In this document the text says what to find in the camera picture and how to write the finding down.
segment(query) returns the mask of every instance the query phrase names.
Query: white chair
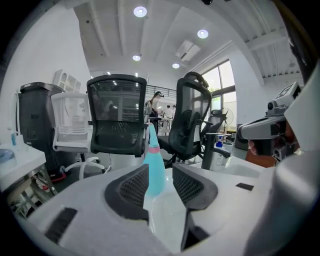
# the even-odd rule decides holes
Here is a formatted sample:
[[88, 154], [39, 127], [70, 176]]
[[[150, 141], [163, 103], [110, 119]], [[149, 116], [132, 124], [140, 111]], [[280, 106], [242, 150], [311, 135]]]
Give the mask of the white chair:
[[88, 123], [90, 120], [88, 96], [82, 93], [64, 92], [52, 95], [51, 101], [55, 119], [53, 150], [77, 152], [81, 156], [81, 161], [65, 168], [65, 172], [80, 167], [79, 180], [82, 180], [86, 166], [98, 167], [103, 173], [108, 171], [111, 163], [108, 170], [105, 170], [105, 167], [99, 164], [98, 157], [85, 159], [84, 153], [90, 152], [92, 137], [92, 127]]

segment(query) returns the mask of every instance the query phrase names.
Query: blue spray bottle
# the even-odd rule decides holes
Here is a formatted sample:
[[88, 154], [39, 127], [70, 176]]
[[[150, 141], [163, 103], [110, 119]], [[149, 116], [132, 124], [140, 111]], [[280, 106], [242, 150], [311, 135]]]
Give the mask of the blue spray bottle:
[[150, 141], [144, 164], [149, 164], [149, 187], [146, 191], [148, 196], [159, 195], [165, 187], [165, 164], [160, 154], [160, 146], [154, 125], [149, 124]]

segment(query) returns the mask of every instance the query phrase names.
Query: air conditioner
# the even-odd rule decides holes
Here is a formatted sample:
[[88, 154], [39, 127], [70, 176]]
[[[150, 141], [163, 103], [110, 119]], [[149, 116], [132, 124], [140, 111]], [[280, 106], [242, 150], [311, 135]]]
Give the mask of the air conditioner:
[[182, 60], [183, 62], [189, 61], [199, 51], [200, 51], [199, 46], [197, 46], [193, 42], [185, 40], [183, 44], [179, 47], [178, 51], [175, 53], [175, 56], [179, 57], [180, 60]]

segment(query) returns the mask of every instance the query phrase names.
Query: railing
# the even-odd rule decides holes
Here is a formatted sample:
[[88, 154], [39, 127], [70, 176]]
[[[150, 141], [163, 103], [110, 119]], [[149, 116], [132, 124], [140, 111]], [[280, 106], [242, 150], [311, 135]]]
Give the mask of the railing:
[[173, 89], [168, 89], [168, 88], [163, 88], [163, 87], [156, 87], [156, 86], [152, 86], [152, 85], [147, 85], [146, 86], [146, 91], [145, 94], [147, 95], [154, 95], [156, 92], [161, 92], [162, 95], [165, 98], [169, 98], [172, 100], [176, 100], [177, 99], [177, 91], [173, 90]]

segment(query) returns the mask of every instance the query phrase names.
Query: white ceiling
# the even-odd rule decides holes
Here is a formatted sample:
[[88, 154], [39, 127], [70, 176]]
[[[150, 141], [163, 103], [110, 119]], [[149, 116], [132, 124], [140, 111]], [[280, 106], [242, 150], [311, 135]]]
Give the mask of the white ceiling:
[[[270, 0], [214, 0], [210, 6], [200, 0], [83, 2], [74, 10], [92, 74], [139, 72], [145, 78], [168, 76], [174, 80], [232, 41], [261, 85], [274, 78], [300, 76], [284, 23]], [[146, 17], [134, 16], [137, 6], [147, 8]], [[208, 30], [209, 37], [200, 39], [200, 29]], [[201, 50], [190, 61], [181, 63], [175, 52], [184, 40]], [[141, 61], [133, 61], [133, 55], [141, 55]], [[178, 70], [172, 68], [176, 62], [181, 64]]]

